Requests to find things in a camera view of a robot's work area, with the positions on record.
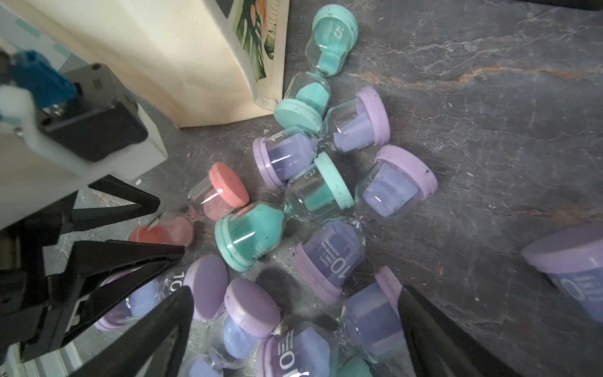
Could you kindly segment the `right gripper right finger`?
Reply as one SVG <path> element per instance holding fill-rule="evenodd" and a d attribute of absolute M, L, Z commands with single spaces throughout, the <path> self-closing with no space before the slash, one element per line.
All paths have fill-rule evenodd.
<path fill-rule="evenodd" d="M 518 376 L 410 285 L 397 308 L 417 376 Z"/>

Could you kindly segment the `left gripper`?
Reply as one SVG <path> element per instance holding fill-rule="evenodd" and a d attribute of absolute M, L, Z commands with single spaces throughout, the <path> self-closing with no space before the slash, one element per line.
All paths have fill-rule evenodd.
<path fill-rule="evenodd" d="M 76 241 L 62 273 L 44 251 L 64 234 L 155 212 L 158 197 L 117 177 L 149 129 L 105 64 L 62 74 L 34 50 L 1 55 L 1 355 L 67 346 L 182 260 L 166 243 Z"/>

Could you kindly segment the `pink hourglass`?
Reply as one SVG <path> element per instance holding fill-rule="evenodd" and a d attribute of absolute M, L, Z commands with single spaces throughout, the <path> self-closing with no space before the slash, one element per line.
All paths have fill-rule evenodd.
<path fill-rule="evenodd" d="M 187 200 L 187 212 L 167 210 L 149 224 L 137 227 L 128 240 L 187 247 L 193 241 L 195 223 L 212 226 L 249 204 L 250 197 L 239 176 L 225 163 L 217 162 L 207 177 L 189 191 Z"/>

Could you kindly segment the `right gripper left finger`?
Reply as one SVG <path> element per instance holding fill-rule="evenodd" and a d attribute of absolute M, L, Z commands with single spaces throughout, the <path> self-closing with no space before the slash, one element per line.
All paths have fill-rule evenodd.
<path fill-rule="evenodd" d="M 193 294 L 179 288 L 73 376 L 176 376 L 193 319 Z"/>

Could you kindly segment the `cream canvas tote bag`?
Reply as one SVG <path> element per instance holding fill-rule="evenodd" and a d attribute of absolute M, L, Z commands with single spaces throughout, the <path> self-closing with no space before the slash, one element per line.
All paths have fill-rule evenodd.
<path fill-rule="evenodd" d="M 89 63 L 106 64 L 177 127 L 273 114 L 283 97 L 287 1 L 7 1 Z"/>

